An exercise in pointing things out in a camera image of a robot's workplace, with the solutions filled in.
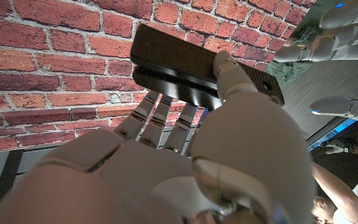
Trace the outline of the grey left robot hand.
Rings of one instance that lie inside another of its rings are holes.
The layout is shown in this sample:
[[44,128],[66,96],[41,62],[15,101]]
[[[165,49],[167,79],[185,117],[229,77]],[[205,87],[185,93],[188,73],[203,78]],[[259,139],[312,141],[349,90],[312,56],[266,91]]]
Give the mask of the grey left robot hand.
[[[322,62],[358,60],[358,1],[331,8],[319,22],[324,32],[314,41],[282,47],[274,56],[278,62]],[[358,120],[358,97],[329,96],[310,105],[312,113]]]

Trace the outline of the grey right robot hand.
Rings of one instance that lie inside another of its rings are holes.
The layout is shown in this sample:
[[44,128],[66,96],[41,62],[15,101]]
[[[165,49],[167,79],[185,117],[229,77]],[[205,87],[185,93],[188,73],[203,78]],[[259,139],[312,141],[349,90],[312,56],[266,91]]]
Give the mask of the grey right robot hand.
[[228,52],[214,59],[222,105],[204,114],[189,155],[156,142],[158,94],[114,130],[43,156],[0,201],[0,223],[309,223],[311,157],[294,120]]

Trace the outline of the grey gloved person hand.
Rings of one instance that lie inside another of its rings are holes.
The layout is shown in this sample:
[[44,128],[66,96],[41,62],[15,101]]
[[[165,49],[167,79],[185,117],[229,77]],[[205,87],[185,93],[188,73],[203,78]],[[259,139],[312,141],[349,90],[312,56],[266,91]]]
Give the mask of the grey gloved person hand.
[[319,146],[327,148],[326,154],[338,154],[342,152],[358,154],[358,145],[351,138],[332,138],[323,141]]

